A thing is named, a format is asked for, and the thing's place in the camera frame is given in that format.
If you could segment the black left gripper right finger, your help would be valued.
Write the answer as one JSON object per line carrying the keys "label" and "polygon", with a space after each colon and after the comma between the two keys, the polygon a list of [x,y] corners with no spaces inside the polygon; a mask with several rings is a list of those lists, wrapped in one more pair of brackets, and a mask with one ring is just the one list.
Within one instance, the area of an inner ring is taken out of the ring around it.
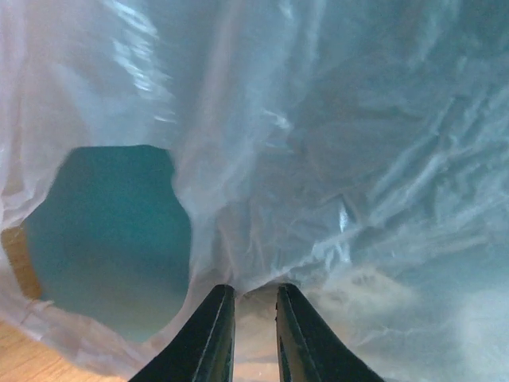
{"label": "black left gripper right finger", "polygon": [[276,311],[281,381],[383,382],[334,334],[297,286],[278,287]]}

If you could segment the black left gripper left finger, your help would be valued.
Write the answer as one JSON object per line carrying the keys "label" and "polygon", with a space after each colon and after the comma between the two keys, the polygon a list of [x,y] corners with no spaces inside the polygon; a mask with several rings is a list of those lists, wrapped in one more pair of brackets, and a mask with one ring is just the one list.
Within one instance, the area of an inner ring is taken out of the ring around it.
{"label": "black left gripper left finger", "polygon": [[231,381],[235,290],[217,285],[175,338],[131,382]]}

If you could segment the teal plastic trash bin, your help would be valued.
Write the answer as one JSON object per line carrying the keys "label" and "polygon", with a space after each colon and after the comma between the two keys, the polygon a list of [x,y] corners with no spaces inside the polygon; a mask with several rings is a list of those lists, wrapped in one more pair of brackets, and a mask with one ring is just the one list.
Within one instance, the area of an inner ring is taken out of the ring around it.
{"label": "teal plastic trash bin", "polygon": [[188,289],[191,228],[152,146],[71,152],[24,229],[42,298],[128,341],[168,325]]}

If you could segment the translucent pink plastic trash bag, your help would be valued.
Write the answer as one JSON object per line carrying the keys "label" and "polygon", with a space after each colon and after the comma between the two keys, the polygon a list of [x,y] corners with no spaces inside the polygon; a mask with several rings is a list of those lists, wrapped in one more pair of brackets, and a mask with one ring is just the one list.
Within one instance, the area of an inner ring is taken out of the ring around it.
{"label": "translucent pink plastic trash bag", "polygon": [[31,338],[129,378],[225,283],[235,378],[274,380],[292,283],[384,380],[507,380],[507,2],[2,2],[1,230],[74,150],[128,146],[173,164],[181,309],[128,341],[2,251],[1,317]]}

